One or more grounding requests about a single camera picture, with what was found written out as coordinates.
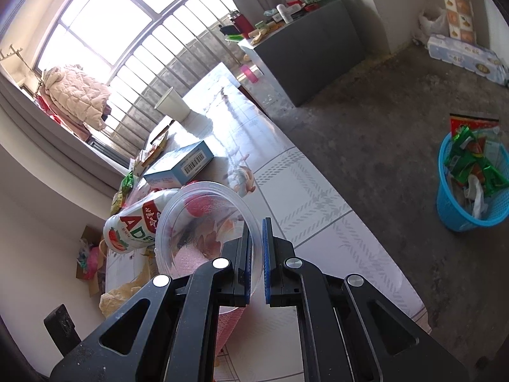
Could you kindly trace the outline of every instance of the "red thermos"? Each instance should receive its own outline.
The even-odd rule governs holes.
[[[230,19],[232,20],[232,23],[235,25],[237,30],[239,30],[242,37],[245,39],[248,39],[249,33],[255,29],[253,25],[251,25],[251,23],[248,21],[248,19],[238,11],[231,13]]]

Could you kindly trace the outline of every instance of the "pink puffer jacket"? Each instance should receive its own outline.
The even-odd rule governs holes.
[[[106,127],[101,116],[110,96],[109,88],[86,74],[80,65],[53,67],[44,71],[43,81],[46,93],[61,109],[95,130]]]

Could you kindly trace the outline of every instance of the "blue box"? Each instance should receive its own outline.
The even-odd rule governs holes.
[[[193,179],[214,155],[205,141],[161,156],[143,175],[152,188],[180,188]]]
[[[492,82],[507,86],[509,81],[507,69],[491,50],[441,34],[433,34],[429,38],[428,50],[429,55],[434,59],[463,67]]]

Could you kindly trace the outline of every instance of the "silver screw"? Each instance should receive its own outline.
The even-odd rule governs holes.
[[[348,277],[347,282],[353,287],[360,287],[364,284],[364,279],[360,275],[352,274]]]
[[[154,279],[152,279],[152,283],[154,283],[154,285],[156,287],[164,287],[169,282],[170,282],[170,278],[164,274],[156,275],[156,277],[154,277]]]
[[[212,262],[212,265],[215,267],[215,268],[226,268],[228,267],[228,264],[230,264],[230,260],[228,259],[225,259],[225,258],[218,258],[218,259],[215,259],[213,262]]]
[[[287,265],[287,267],[290,267],[290,268],[300,268],[300,267],[302,267],[302,260],[300,260],[296,257],[293,257],[293,258],[287,260],[286,265]]]

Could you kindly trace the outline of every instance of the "blue trash can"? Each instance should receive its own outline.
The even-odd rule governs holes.
[[[457,232],[468,231],[475,227],[493,227],[493,225],[501,223],[509,215],[509,188],[503,189],[485,200],[488,204],[488,212],[483,214],[483,219],[472,217],[452,196],[446,179],[449,171],[444,166],[444,161],[449,156],[451,146],[451,135],[449,133],[442,142],[438,154],[438,173],[440,178],[437,193],[438,216],[447,228]],[[502,164],[497,169],[503,176],[509,179],[509,155],[503,145],[500,146],[500,149]]]

